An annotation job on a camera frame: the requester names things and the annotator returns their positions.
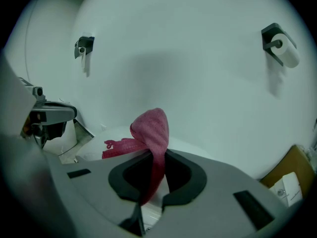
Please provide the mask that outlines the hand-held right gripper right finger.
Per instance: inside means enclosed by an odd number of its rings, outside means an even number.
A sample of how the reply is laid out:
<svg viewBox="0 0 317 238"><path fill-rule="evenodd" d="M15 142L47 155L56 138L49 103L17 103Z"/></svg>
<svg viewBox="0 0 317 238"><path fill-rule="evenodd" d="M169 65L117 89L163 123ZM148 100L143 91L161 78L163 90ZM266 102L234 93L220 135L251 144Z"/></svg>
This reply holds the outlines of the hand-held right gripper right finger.
<svg viewBox="0 0 317 238"><path fill-rule="evenodd" d="M169 194L148 238L266 238L286 212L279 199L238 168L167 151Z"/></svg>

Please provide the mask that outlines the white square-backed toilet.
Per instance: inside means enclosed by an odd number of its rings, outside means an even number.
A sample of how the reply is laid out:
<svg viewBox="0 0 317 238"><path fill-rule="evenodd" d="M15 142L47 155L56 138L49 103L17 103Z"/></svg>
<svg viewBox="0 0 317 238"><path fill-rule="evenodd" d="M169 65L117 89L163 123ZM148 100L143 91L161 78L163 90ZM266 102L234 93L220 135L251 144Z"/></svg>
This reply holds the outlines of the white square-backed toilet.
<svg viewBox="0 0 317 238"><path fill-rule="evenodd" d="M300 183L295 172L284 175L269 190L277 196L286 207L291 207L303 199Z"/></svg>

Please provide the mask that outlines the black toilet paper holder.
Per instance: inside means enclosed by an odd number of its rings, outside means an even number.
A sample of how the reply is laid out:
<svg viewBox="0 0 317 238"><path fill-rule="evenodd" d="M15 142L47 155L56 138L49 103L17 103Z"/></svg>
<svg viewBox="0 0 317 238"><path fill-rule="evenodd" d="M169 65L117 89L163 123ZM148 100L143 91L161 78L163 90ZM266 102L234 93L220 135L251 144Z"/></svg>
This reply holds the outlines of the black toilet paper holder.
<svg viewBox="0 0 317 238"><path fill-rule="evenodd" d="M262 41L263 41L263 50L266 51L273 59L275 59L281 66L285 66L283 62L271 51L271 47L277 47L280 48L282 45L281 41L271 41L273 36L276 34L285 34L289 40L295 45L295 48L297 49L297 45L292 40L292 38L287 34L279 24L272 23L266 28L261 30L262 35Z"/></svg>

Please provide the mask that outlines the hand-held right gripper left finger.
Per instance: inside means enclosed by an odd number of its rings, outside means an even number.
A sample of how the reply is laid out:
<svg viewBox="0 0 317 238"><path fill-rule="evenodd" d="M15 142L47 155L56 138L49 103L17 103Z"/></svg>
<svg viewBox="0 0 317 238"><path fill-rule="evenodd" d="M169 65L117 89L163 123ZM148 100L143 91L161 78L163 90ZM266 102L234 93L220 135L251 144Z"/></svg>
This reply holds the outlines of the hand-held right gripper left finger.
<svg viewBox="0 0 317 238"><path fill-rule="evenodd" d="M46 159L76 238L145 236L140 199L149 184L150 152L75 164L49 153Z"/></svg>

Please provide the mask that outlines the full toilet paper roll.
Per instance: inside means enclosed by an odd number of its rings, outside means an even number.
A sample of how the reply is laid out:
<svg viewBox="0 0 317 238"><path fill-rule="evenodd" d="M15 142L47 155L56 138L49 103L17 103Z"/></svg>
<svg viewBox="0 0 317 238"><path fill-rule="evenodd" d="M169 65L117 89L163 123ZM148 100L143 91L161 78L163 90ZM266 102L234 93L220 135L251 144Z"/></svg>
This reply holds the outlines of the full toilet paper roll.
<svg viewBox="0 0 317 238"><path fill-rule="evenodd" d="M273 36L273 41L281 41L282 45L280 48L271 47L271 51L283 62L288 68L295 68L299 62L300 57L295 45L289 40L285 34L276 34Z"/></svg>

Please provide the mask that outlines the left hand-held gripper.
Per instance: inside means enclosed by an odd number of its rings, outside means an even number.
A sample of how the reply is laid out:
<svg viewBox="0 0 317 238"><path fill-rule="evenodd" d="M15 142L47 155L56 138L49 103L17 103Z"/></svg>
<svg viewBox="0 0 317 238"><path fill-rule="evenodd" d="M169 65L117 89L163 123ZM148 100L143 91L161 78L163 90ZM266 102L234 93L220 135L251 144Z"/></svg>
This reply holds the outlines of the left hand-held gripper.
<svg viewBox="0 0 317 238"><path fill-rule="evenodd" d="M48 101L42 87L34 86L22 77L19 79L36 99L22 132L24 135L32 136L40 148L43 148L47 141L59 137L57 155L62 156L94 138L94 135L75 119L77 109L74 106Z"/></svg>

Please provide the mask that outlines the tall cardboard box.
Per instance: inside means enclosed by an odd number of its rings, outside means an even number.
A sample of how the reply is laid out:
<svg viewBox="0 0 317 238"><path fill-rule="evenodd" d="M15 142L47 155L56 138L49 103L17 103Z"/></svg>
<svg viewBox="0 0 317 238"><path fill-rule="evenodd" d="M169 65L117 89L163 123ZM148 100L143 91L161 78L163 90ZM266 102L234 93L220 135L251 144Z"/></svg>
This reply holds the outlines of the tall cardboard box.
<svg viewBox="0 0 317 238"><path fill-rule="evenodd" d="M310 189L315 178L315 172L309 163L304 149L300 145L293 145L282 160L260 180L266 187L272 187L284 175L294 172L301 188Z"/></svg>

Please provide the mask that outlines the black paper holder with flap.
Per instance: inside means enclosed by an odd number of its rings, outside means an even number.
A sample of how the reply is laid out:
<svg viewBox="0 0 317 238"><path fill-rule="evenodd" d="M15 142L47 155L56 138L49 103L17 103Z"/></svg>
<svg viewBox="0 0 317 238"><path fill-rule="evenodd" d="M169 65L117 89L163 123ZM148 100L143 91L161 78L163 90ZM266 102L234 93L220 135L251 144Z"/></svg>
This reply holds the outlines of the black paper holder with flap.
<svg viewBox="0 0 317 238"><path fill-rule="evenodd" d="M85 48L86 55L93 51L95 37L86 37L82 36L74 45L74 58L78 58L80 56L80 49Z"/></svg>

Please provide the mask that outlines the pink cloth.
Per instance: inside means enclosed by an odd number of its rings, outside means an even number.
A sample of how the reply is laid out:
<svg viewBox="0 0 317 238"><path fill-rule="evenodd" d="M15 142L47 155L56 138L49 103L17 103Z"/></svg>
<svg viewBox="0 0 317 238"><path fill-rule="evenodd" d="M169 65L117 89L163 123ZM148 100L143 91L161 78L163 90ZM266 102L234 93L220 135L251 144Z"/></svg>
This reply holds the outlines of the pink cloth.
<svg viewBox="0 0 317 238"><path fill-rule="evenodd" d="M156 193L165 174L165 152L169 144L169 126L165 112L160 108L146 111L130 125L132 138L105 141L106 150L102 159L117 157L141 150L150 150L153 155L149 188L142 196L146 204Z"/></svg>

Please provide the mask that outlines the nearly empty paper roll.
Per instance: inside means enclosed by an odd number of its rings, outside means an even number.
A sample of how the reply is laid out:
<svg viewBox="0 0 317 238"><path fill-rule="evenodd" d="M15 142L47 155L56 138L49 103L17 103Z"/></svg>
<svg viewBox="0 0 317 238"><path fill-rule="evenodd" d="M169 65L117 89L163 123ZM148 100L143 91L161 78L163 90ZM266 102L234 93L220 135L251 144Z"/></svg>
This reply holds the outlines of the nearly empty paper roll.
<svg viewBox="0 0 317 238"><path fill-rule="evenodd" d="M86 65L86 48L80 47L78 50L79 50L79 55L81 57L81 67L84 70Z"/></svg>

